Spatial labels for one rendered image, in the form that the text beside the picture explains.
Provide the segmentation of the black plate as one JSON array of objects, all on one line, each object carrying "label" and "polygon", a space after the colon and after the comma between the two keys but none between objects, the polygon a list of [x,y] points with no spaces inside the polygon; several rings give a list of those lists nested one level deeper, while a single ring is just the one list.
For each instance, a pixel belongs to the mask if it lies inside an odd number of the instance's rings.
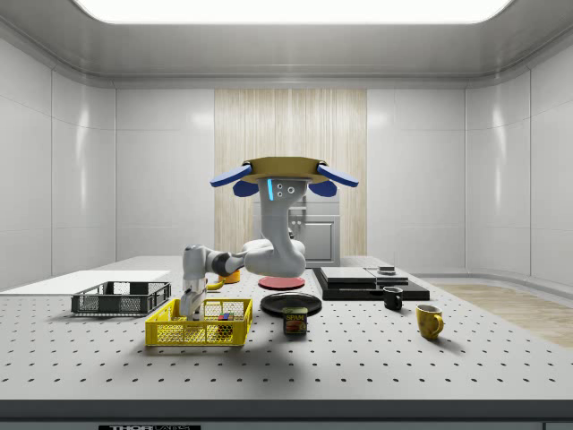
[{"label": "black plate", "polygon": [[282,310],[286,307],[306,307],[308,315],[311,316],[321,310],[322,304],[319,298],[315,296],[296,292],[272,294],[261,300],[261,309],[267,314],[281,316]]}]

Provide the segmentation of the flat-sided can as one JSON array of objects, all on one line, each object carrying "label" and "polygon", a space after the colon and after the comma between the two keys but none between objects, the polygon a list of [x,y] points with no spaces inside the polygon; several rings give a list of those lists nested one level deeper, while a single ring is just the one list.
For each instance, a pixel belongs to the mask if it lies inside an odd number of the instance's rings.
[{"label": "flat-sided can", "polygon": [[284,307],[282,309],[284,333],[286,335],[303,335],[308,332],[307,315],[307,307]]}]

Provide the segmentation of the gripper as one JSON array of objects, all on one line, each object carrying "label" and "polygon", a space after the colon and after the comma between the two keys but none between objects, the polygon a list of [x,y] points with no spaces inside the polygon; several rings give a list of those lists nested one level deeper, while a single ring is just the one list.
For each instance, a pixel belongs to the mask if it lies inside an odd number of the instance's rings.
[{"label": "gripper", "polygon": [[192,321],[195,313],[201,308],[206,295],[207,288],[203,288],[201,291],[186,289],[179,302],[179,314],[185,316],[188,321]]}]

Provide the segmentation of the dark grey basket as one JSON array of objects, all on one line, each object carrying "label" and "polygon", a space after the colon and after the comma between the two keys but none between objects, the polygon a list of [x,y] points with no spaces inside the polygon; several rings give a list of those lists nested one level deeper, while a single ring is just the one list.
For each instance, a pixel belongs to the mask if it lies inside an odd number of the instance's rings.
[{"label": "dark grey basket", "polygon": [[72,296],[72,312],[86,315],[146,315],[171,296],[171,284],[107,281]]}]

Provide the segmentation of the black mug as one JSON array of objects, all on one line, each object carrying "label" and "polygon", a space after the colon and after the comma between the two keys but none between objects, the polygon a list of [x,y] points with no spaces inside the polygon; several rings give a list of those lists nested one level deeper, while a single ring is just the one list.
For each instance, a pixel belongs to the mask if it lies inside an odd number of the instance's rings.
[{"label": "black mug", "polygon": [[403,289],[399,287],[384,287],[383,299],[387,309],[400,311],[403,305]]}]

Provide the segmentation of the red plate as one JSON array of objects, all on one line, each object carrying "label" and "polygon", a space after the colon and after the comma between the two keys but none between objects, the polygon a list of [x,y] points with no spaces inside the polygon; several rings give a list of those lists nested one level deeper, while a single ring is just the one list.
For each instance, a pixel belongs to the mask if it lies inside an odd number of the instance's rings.
[{"label": "red plate", "polygon": [[261,288],[276,291],[288,291],[302,288],[305,280],[300,277],[280,278],[280,277],[263,277],[259,279],[258,285]]}]

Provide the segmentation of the yellow basket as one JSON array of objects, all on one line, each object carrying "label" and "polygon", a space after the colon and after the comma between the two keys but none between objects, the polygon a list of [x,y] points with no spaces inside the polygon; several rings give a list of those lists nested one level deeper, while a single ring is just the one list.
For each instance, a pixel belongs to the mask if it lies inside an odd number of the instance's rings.
[{"label": "yellow basket", "polygon": [[[188,321],[179,314],[179,298],[163,305],[145,321],[147,345],[155,346],[240,346],[252,323],[250,298],[206,299],[200,319]],[[223,313],[234,313],[233,321],[219,321]]]}]

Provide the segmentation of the yellow mug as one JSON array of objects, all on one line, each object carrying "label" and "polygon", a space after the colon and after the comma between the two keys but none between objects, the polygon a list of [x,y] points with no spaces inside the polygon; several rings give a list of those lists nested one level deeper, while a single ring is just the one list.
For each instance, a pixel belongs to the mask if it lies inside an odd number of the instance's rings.
[{"label": "yellow mug", "polygon": [[415,311],[421,335],[428,340],[436,340],[444,328],[442,310],[434,305],[418,305]]}]

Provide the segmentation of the black stove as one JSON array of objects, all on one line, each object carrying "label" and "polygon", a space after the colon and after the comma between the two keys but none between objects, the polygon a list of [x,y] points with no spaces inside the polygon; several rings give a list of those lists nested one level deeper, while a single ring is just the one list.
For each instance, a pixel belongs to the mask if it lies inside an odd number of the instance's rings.
[{"label": "black stove", "polygon": [[375,268],[314,268],[324,300],[382,300],[384,287],[403,289],[404,300],[429,300],[430,291],[406,275],[380,272]]}]

